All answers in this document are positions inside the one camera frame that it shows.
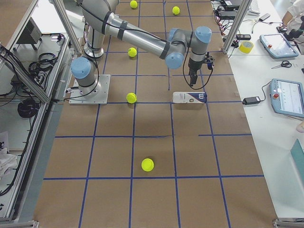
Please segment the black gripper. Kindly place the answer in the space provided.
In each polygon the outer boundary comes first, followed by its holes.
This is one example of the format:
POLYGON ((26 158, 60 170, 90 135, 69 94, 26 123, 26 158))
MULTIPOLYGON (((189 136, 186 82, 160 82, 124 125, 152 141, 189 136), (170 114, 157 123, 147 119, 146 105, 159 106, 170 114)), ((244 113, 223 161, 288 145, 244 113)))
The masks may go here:
POLYGON ((190 76, 190 83, 192 85, 195 85, 197 82, 197 72, 198 70, 201 69, 203 60, 205 59, 205 55, 198 55, 195 53, 190 54, 190 58, 188 61, 188 67, 189 67, 189 76, 190 76))

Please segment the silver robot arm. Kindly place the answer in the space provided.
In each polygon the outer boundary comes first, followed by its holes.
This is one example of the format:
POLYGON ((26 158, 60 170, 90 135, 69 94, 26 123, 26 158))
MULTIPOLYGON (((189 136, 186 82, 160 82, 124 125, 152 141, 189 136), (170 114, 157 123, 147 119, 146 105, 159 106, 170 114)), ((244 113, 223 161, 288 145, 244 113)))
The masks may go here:
POLYGON ((172 28, 169 38, 164 40, 152 33, 122 20, 114 11, 119 4, 117 0, 78 0, 86 22, 92 29, 102 35, 111 35, 130 43, 163 59, 169 69, 178 69, 188 60, 190 81, 189 87, 197 82, 197 72, 202 65, 210 71, 214 68, 214 59, 207 49, 211 41, 210 28, 201 26, 189 31, 172 28))

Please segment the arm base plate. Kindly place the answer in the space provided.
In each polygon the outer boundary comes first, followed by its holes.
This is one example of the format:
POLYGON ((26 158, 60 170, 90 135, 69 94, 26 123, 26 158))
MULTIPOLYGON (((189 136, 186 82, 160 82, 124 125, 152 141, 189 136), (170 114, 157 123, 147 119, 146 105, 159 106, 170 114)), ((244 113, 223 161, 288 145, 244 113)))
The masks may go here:
POLYGON ((74 81, 74 86, 69 99, 70 105, 105 105, 108 101, 111 75, 100 75, 98 82, 90 87, 81 87, 74 81))

